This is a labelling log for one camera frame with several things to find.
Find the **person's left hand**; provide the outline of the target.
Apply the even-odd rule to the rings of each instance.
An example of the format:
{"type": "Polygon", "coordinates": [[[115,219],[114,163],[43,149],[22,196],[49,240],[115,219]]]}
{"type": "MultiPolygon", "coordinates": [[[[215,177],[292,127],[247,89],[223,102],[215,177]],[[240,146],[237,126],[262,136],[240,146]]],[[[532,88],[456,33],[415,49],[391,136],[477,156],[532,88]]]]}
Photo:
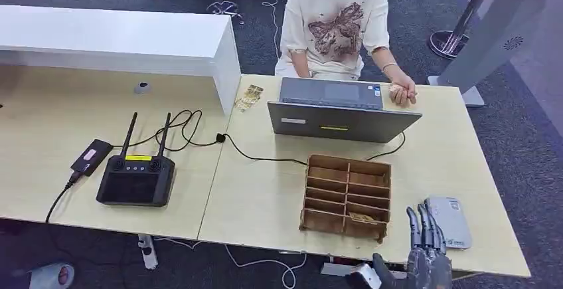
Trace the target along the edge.
{"type": "Polygon", "coordinates": [[[389,97],[393,103],[399,106],[416,104],[416,85],[408,75],[394,76],[392,78],[389,97]]]}

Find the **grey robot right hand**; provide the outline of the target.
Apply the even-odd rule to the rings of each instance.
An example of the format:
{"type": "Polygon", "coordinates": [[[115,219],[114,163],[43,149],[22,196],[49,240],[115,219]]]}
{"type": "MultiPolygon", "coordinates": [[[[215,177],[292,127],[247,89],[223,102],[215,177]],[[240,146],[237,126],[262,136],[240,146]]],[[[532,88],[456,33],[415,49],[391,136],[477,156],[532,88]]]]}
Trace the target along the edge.
{"type": "Polygon", "coordinates": [[[388,269],[383,258],[375,253],[372,267],[383,288],[451,288],[451,260],[447,257],[441,227],[422,204],[418,212],[406,208],[410,225],[410,252],[406,261],[406,277],[399,279],[388,269]]]}

